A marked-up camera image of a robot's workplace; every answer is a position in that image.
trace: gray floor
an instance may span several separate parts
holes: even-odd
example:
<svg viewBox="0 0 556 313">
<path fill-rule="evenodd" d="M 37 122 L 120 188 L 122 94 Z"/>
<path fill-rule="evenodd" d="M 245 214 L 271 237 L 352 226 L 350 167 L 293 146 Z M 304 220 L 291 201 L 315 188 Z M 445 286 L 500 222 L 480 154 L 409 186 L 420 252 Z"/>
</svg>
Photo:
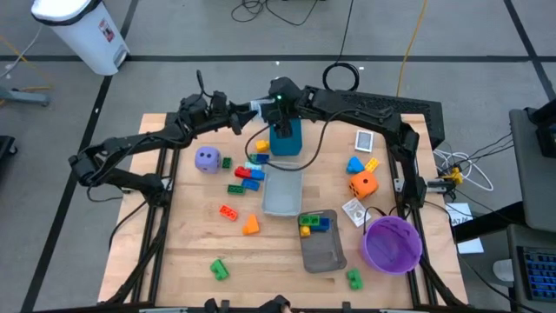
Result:
<svg viewBox="0 0 556 313">
<path fill-rule="evenodd" d="M 347 19 L 348 2 L 318 3 L 307 23 L 295 28 L 267 12 L 251 23 L 236 23 L 229 12 L 237 1 L 142 0 L 133 17 L 127 43 L 134 55 L 334 55 L 338 53 Z M 106 0 L 112 17 L 122 25 L 130 0 Z M 556 10 L 552 0 L 513 0 L 534 48 L 540 56 L 556 55 Z M 299 21 L 312 5 L 308 0 L 272 1 L 271 7 Z M 10 2 L 0 11 L 0 35 L 18 48 L 34 36 L 36 22 L 30 1 Z M 405 52 L 420 2 L 355 0 L 347 34 L 347 55 L 395 55 Z M 44 29 L 30 55 L 73 55 L 54 33 Z M 421 56 L 526 56 L 526 50 L 502 0 L 430 0 L 412 51 Z M 0 45 L 0 55 L 11 55 Z M 3 70 L 7 63 L 0 63 Z M 362 67 L 360 91 L 393 95 L 400 69 L 396 62 L 353 62 Z M 76 152 L 96 100 L 102 77 L 79 62 L 37 62 L 55 88 L 45 109 L 8 103 L 0 108 L 0 134 L 17 138 L 20 153 L 0 181 L 0 311 L 21 309 L 52 220 L 70 173 L 67 158 Z M 207 90 L 223 90 L 238 102 L 264 96 L 270 79 L 288 76 L 299 84 L 321 86 L 329 62 L 203 62 L 126 63 L 115 75 L 100 113 L 93 143 L 106 137 L 137 132 L 143 113 L 167 112 L 179 100 L 197 92 L 195 70 L 203 73 Z M 556 63 L 544 63 L 556 82 Z M 332 85 L 347 88 L 351 77 L 331 74 Z M 42 84 L 21 64 L 3 86 Z M 509 132 L 508 111 L 547 102 L 530 62 L 408 63 L 401 94 L 441 101 L 447 142 L 454 150 L 472 152 Z M 513 153 L 480 161 L 494 192 L 464 184 L 469 196 L 493 208 L 520 200 Z M 110 187 L 97 197 L 115 195 Z M 473 210 L 485 213 L 471 204 Z M 37 299 L 36 310 L 96 302 L 102 280 L 109 233 L 116 223 L 118 202 L 90 203 L 77 187 L 52 262 Z M 507 255 L 504 234 L 484 238 L 487 260 L 468 260 L 492 276 L 492 260 Z M 487 289 L 465 268 L 471 303 L 481 308 L 508 309 L 507 302 Z"/>
</svg>

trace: black keyboard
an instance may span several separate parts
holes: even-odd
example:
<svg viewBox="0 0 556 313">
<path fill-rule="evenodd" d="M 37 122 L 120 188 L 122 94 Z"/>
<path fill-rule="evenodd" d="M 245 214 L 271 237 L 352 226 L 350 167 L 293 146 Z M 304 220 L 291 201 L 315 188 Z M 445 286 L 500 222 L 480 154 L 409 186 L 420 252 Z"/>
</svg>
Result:
<svg viewBox="0 0 556 313">
<path fill-rule="evenodd" d="M 428 135 L 433 149 L 438 147 L 445 139 L 442 104 L 439 102 L 382 96 L 364 92 L 343 90 L 336 90 L 336 92 L 341 95 L 341 99 L 346 103 L 361 104 L 369 109 L 382 110 L 393 108 L 396 113 L 422 114 L 425 116 Z"/>
<path fill-rule="evenodd" d="M 518 247 L 529 300 L 556 303 L 556 250 Z"/>
</svg>

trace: trash can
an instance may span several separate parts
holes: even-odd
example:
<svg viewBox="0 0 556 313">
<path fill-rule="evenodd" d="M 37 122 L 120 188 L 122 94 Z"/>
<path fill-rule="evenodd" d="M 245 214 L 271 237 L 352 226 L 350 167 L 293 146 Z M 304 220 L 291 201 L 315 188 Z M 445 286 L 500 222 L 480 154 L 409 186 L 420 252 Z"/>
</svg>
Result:
<svg viewBox="0 0 556 313">
<path fill-rule="evenodd" d="M 35 0 L 31 15 L 48 25 L 96 74 L 116 74 L 129 54 L 102 0 Z"/>
</svg>

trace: orange triangle block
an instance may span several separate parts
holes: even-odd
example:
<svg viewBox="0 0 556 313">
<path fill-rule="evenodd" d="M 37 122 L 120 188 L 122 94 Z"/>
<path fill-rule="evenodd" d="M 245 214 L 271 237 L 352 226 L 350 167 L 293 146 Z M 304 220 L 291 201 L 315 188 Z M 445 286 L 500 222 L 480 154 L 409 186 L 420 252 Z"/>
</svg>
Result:
<svg viewBox="0 0 556 313">
<path fill-rule="evenodd" d="M 247 219 L 247 223 L 243 226 L 243 235 L 251 235 L 259 232 L 259 223 L 257 222 L 257 216 L 251 214 Z"/>
</svg>

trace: purple basket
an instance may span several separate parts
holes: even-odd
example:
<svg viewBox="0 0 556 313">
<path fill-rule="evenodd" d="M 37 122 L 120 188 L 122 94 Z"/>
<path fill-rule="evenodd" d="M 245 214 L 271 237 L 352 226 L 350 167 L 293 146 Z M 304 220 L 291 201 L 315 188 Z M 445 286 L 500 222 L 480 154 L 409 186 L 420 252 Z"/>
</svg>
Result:
<svg viewBox="0 0 556 313">
<path fill-rule="evenodd" d="M 415 227 L 397 216 L 384 216 L 371 223 L 360 246 L 361 256 L 369 266 L 392 275 L 415 268 L 422 251 Z"/>
</svg>

